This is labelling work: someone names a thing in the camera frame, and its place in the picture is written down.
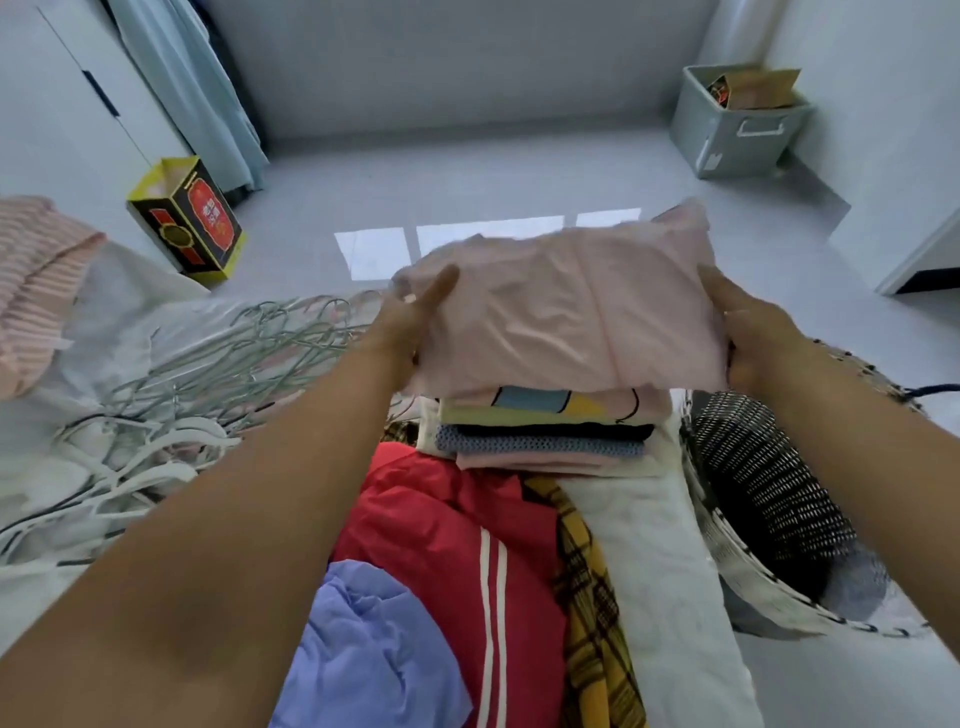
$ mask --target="stack of folded clothes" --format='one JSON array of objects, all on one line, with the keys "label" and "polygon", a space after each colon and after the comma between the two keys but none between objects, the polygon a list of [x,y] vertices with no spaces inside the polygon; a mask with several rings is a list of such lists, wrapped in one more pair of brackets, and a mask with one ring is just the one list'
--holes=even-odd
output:
[{"label": "stack of folded clothes", "polygon": [[437,449],[467,468],[595,473],[628,467],[644,454],[671,411],[652,387],[581,394],[500,387],[440,400]]},{"label": "stack of folded clothes", "polygon": [[419,295],[446,264],[461,270],[410,387],[430,398],[418,448],[461,469],[653,474],[669,390],[726,388],[697,271],[713,264],[708,230],[689,201],[650,222],[475,236],[399,271],[397,288]]}]

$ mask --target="forearm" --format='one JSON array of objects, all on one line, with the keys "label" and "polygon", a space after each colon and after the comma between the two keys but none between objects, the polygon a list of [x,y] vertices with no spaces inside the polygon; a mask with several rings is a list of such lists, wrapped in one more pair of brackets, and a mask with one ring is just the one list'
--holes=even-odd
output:
[{"label": "forearm", "polygon": [[[348,352],[311,391],[131,528],[0,663],[5,713],[11,701],[25,718],[44,710],[35,694],[15,689],[17,681],[29,685],[40,671],[76,685],[75,670],[92,658],[125,667],[114,675],[119,684],[103,686],[103,710],[116,707],[117,693],[140,694],[149,674],[156,692],[167,691],[171,717],[183,716],[184,687],[199,714],[265,725],[391,390],[383,357]],[[207,682],[209,691],[191,687]],[[218,696],[222,685],[229,692]]]},{"label": "forearm", "polygon": [[822,351],[783,371],[767,402],[780,427],[960,654],[960,440]]}]

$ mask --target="gray storage bin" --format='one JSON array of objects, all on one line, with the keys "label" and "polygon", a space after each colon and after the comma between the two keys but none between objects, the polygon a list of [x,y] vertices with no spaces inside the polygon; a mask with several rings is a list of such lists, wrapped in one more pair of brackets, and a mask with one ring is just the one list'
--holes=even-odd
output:
[{"label": "gray storage bin", "polygon": [[784,109],[724,109],[707,91],[727,71],[749,65],[690,65],[670,138],[701,180],[768,175],[813,107],[799,93]]}]

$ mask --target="pile of clothes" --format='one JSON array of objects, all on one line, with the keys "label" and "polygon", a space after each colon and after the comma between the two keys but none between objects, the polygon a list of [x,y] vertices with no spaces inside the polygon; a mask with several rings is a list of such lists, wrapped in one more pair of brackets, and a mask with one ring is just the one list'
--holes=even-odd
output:
[{"label": "pile of clothes", "polygon": [[420,449],[461,469],[650,474],[669,389],[725,387],[726,342],[699,281],[713,251],[702,206],[651,222],[532,240],[476,236],[400,271],[419,293],[461,279],[420,352]]},{"label": "pile of clothes", "polygon": [[599,546],[556,481],[381,443],[274,728],[642,728]]}]

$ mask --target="hand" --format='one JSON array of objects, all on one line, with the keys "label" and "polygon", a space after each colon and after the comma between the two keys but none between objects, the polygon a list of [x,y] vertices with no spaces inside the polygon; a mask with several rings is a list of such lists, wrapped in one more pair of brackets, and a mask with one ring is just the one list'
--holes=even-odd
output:
[{"label": "hand", "polygon": [[371,352],[389,363],[395,392],[403,389],[413,376],[423,336],[459,277],[457,266],[446,266],[423,295],[409,303],[392,291],[384,294],[380,312],[357,342],[358,351]]},{"label": "hand", "polygon": [[717,268],[700,266],[699,271],[733,343],[732,389],[769,405],[794,374],[829,359],[778,305],[754,298]]}]

